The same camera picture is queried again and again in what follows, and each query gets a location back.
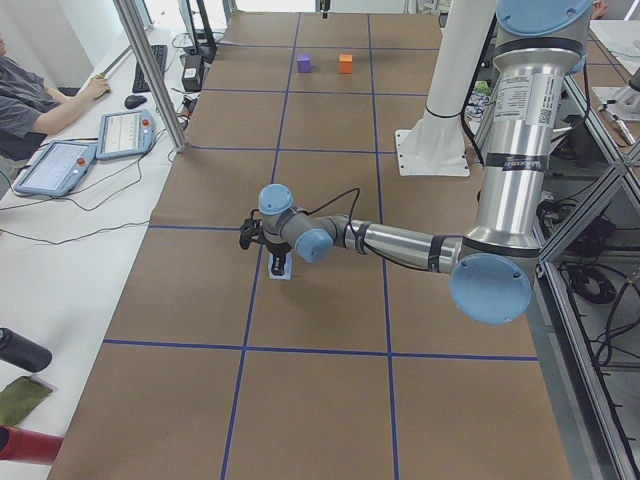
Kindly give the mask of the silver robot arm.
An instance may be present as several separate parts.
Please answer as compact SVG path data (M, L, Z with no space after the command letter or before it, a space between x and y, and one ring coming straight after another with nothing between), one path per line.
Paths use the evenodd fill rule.
M396 134L404 175L464 175L460 116L482 54L496 34L499 77L474 225L462 235L432 235L351 214L315 217L290 189L265 186L244 221L242 248L262 244L271 272L287 256L324 259L333 247L373 253L400 266L450 277L449 291L468 317L490 325L523 314L540 251L533 233L544 174L555 141L564 78L582 66L592 14L588 1L455 1L452 3L423 117Z

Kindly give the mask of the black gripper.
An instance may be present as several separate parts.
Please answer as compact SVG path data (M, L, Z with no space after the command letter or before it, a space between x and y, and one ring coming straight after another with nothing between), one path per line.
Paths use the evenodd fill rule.
M243 250L248 250L252 243L264 245L274 256L271 265L273 274L279 274L280 270L285 270L287 254L291 251L291 246L286 242L268 239L262 227L262 221L249 217L240 227L239 245Z

